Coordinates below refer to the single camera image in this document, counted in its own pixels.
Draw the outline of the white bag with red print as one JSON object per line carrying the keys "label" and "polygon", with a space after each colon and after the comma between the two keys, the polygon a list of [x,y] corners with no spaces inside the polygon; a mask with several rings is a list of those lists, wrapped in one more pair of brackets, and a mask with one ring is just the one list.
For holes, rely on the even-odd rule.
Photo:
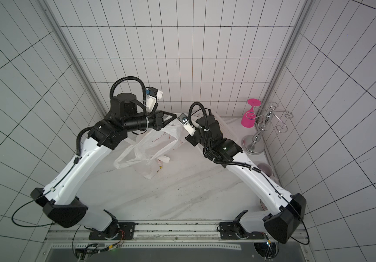
{"label": "white bag with red print", "polygon": [[160,131],[150,130],[135,139],[127,138],[127,148],[114,161],[116,169],[131,167],[146,179],[153,178],[171,160],[172,150],[185,143],[185,128],[178,120],[172,121]]}

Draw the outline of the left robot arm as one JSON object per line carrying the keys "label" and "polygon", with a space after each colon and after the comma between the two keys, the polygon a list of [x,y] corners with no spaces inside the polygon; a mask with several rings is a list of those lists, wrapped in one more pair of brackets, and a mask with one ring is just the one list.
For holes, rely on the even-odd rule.
{"label": "left robot arm", "polygon": [[110,110],[94,126],[82,129],[76,139],[76,154],[66,167],[44,188],[31,193],[33,202],[44,214],[63,228],[88,227],[106,239],[121,231],[110,212],[97,211],[83,204],[77,193],[89,175],[128,133],[148,129],[159,131],[176,119],[176,114],[158,109],[163,92],[146,87],[135,76],[117,80],[110,88]]}

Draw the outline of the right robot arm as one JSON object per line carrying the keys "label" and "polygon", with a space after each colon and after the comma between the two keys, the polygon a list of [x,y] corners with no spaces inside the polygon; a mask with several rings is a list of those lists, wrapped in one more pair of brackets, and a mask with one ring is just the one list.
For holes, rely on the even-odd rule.
{"label": "right robot arm", "polygon": [[218,121],[202,103],[191,104],[187,119],[194,131],[189,132],[186,140],[193,146],[202,145],[206,159],[237,175],[267,208],[241,212],[233,222],[235,234],[245,239],[254,232],[268,233],[279,243],[287,243],[304,223],[307,204],[304,196],[293,195],[271,180],[236,142],[223,136]]}

